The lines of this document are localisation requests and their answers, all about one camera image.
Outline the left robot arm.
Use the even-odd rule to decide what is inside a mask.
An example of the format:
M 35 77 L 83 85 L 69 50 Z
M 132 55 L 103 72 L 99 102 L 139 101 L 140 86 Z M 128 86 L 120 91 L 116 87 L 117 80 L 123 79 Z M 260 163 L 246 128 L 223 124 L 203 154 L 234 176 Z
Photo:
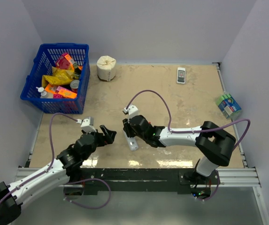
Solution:
M 45 167 L 27 177 L 6 184 L 0 182 L 0 225 L 16 220 L 22 208 L 55 187 L 67 183 L 76 184 L 81 180 L 79 171 L 82 163 L 96 151 L 114 142 L 116 131 L 100 126 L 102 132 L 83 132 L 74 144 L 63 150 Z

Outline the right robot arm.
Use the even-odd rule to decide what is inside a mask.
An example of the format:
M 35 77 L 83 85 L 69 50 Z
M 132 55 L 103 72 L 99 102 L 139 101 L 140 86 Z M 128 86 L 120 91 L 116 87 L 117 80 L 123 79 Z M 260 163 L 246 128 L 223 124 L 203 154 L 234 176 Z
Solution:
M 169 130 L 165 126 L 153 126 L 144 116 L 137 115 L 123 120 L 123 131 L 131 149 L 137 147 L 135 137 L 154 148 L 169 146 L 198 148 L 204 155 L 193 172 L 193 179 L 198 184 L 208 181 L 216 168 L 229 165 L 236 142 L 233 135 L 210 121 L 193 128 Z

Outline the long white remote control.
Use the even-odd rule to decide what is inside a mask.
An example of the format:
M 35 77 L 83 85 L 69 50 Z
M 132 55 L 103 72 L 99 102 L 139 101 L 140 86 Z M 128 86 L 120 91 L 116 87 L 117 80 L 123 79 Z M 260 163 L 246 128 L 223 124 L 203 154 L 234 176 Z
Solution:
M 138 143 L 135 139 L 136 137 L 136 134 L 130 134 L 130 135 L 127 135 L 125 131 L 123 131 L 124 133 L 124 136 L 125 136 L 125 139 L 128 143 L 128 146 L 130 148 L 131 151 L 136 151 L 139 149 L 139 146 L 138 146 Z

